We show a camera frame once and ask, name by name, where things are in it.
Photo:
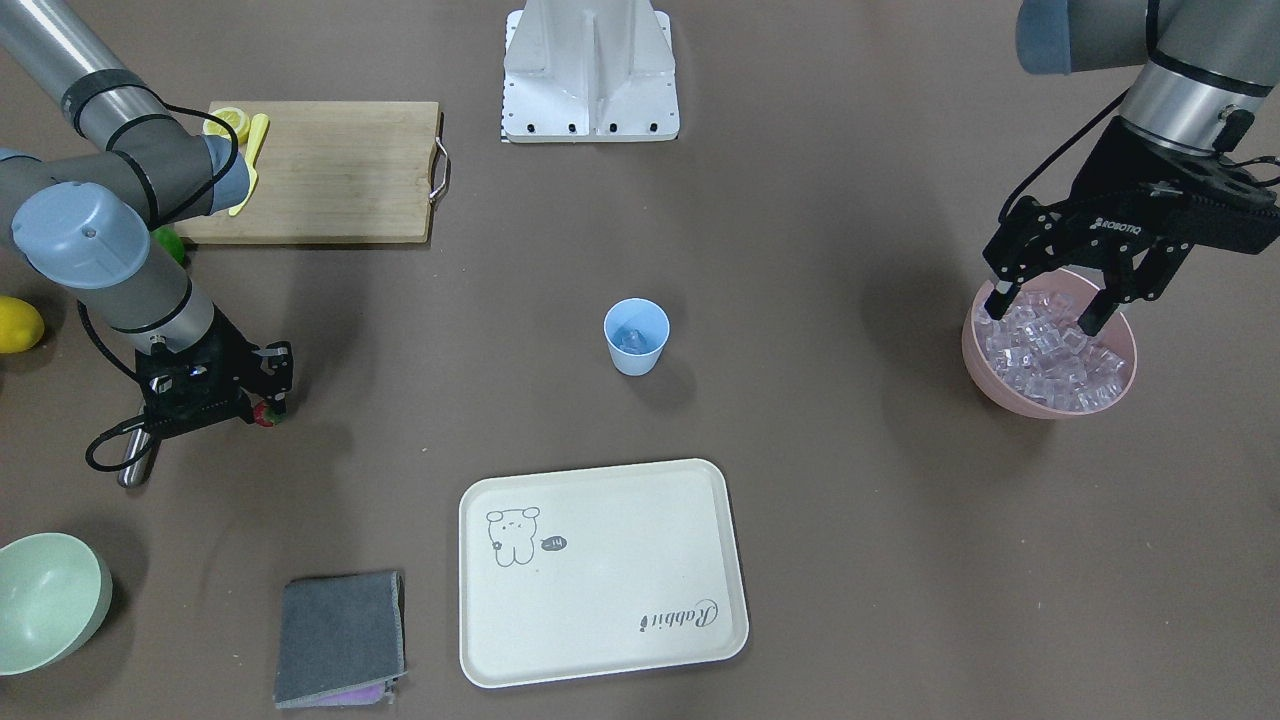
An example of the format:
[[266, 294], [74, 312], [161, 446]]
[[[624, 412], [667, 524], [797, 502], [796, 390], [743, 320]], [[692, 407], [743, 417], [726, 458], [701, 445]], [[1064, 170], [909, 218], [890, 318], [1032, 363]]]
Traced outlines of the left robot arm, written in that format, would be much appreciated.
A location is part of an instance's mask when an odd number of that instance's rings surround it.
[[1135, 67], [1096, 120], [1105, 131], [1059, 202], [1023, 187], [983, 256], [984, 307], [1065, 266], [1101, 272], [1078, 324], [1097, 334], [1124, 304], [1155, 301], [1198, 247], [1256, 255], [1277, 238], [1277, 182], [1230, 152], [1277, 87], [1275, 1], [1024, 1], [1018, 59], [1032, 74]]

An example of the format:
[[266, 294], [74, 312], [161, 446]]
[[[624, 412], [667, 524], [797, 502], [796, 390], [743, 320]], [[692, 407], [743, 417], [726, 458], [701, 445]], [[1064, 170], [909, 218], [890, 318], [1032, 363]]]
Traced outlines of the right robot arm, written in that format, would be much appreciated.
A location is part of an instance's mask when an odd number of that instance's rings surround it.
[[192, 135], [64, 1], [5, 1], [3, 47], [93, 145], [44, 161], [3, 151], [3, 247], [73, 293], [134, 350], [138, 425], [160, 439], [285, 414], [285, 342], [243, 337], [155, 238], [250, 196], [233, 138]]

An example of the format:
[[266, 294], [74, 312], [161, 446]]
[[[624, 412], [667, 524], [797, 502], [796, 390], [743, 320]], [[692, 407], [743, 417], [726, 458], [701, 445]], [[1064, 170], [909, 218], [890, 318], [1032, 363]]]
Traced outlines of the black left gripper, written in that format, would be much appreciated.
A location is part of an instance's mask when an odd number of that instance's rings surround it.
[[1111, 120], [1069, 196], [1018, 193], [983, 258], [993, 272], [986, 315], [1001, 322], [1021, 287], [1066, 266], [1102, 284], [1078, 318], [1096, 337], [1123, 301], [1156, 300], [1193, 249], [1257, 255], [1277, 238], [1277, 195], [1217, 154], [1156, 143]]

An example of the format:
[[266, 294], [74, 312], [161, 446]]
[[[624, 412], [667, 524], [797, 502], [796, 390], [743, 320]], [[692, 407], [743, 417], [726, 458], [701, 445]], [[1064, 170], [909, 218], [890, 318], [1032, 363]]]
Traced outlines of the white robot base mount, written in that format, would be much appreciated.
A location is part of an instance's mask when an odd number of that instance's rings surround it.
[[527, 1], [506, 17], [503, 70], [508, 143], [680, 135], [672, 23], [649, 1]]

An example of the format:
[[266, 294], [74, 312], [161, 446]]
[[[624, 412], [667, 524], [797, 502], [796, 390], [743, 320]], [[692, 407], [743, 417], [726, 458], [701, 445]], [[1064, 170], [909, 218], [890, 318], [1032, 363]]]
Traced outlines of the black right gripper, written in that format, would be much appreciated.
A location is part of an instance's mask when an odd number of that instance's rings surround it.
[[287, 413], [294, 377], [291, 342], [251, 343], [219, 309], [192, 347], [154, 351], [134, 355], [143, 382], [142, 428], [152, 437], [170, 439], [229, 419], [253, 424], [260, 401]]

